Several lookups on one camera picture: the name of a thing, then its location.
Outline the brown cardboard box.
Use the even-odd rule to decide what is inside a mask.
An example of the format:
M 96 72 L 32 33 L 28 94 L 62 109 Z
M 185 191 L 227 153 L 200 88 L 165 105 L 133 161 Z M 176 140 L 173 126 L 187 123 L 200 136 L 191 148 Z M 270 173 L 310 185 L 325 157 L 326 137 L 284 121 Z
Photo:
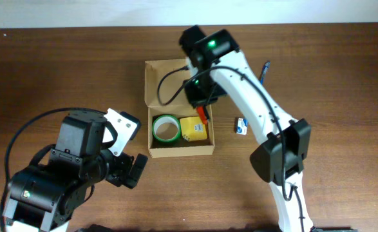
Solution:
M 167 106 L 159 102 L 168 101 L 181 87 L 183 82 L 191 77 L 188 70 L 179 69 L 186 65 L 185 59 L 158 60 L 145 62 L 144 101 L 148 108 L 148 150 L 153 158 L 185 157 L 197 155 L 212 155 L 215 148 L 213 114 L 207 107 L 209 122 L 203 128 L 207 139 L 189 142 L 183 137 L 172 143 L 162 143 L 153 135 L 153 123 L 157 117 L 172 115 L 177 119 L 197 116 L 198 112 L 189 104 L 184 92 L 180 92 L 175 100 Z

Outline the yellow sticky note pad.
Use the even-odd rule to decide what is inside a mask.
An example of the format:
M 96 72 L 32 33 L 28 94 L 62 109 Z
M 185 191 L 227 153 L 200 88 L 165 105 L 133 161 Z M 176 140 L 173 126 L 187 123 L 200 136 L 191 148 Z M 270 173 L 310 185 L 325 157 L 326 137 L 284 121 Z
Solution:
M 199 116 L 181 118 L 180 128 L 182 137 L 188 142 L 207 139 L 205 124 Z

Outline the green tape roll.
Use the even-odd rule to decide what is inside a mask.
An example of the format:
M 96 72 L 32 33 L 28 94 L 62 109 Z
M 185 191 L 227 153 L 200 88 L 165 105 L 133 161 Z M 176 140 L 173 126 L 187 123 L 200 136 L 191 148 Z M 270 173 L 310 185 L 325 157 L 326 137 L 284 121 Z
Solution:
M 181 137 L 180 121 L 172 115 L 161 115 L 152 124 L 152 134 L 161 143 L 174 143 Z

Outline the white blue staples box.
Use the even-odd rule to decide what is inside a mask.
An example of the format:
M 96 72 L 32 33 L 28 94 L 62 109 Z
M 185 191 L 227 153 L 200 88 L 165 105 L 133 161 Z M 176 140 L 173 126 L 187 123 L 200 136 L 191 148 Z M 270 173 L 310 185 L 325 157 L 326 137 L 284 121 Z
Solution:
M 246 135 L 247 127 L 248 127 L 248 120 L 238 117 L 237 123 L 236 123 L 236 133 L 239 135 Z

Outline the blue ballpoint pen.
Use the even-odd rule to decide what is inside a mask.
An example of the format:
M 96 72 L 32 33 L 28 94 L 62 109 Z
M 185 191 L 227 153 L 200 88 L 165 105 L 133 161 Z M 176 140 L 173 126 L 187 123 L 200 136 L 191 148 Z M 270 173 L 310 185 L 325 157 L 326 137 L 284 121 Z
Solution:
M 265 64 L 262 67 L 262 71 L 260 74 L 260 83 L 263 84 L 265 80 L 265 76 L 270 68 L 270 61 L 265 62 Z

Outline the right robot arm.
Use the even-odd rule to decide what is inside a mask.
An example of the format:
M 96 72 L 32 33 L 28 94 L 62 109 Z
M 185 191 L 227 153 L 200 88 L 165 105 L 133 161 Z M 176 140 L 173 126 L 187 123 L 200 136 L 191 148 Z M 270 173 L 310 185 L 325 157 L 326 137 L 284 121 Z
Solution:
M 221 96 L 232 99 L 258 143 L 250 163 L 271 188 L 280 230 L 313 231 L 302 186 L 309 123 L 293 118 L 276 103 L 227 30 L 205 35 L 199 26 L 192 26 L 183 31 L 179 45 L 192 75 L 184 82 L 189 104 L 196 108 Z

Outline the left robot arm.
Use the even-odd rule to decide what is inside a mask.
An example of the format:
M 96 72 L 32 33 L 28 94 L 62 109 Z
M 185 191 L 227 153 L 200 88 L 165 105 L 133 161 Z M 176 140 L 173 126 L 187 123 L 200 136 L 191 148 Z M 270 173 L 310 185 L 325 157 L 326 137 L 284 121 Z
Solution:
M 66 231 L 76 208 L 97 183 L 133 189 L 147 156 L 124 153 L 141 127 L 122 111 L 67 108 L 55 144 L 46 145 L 29 165 L 6 176 L 0 203 L 1 231 Z

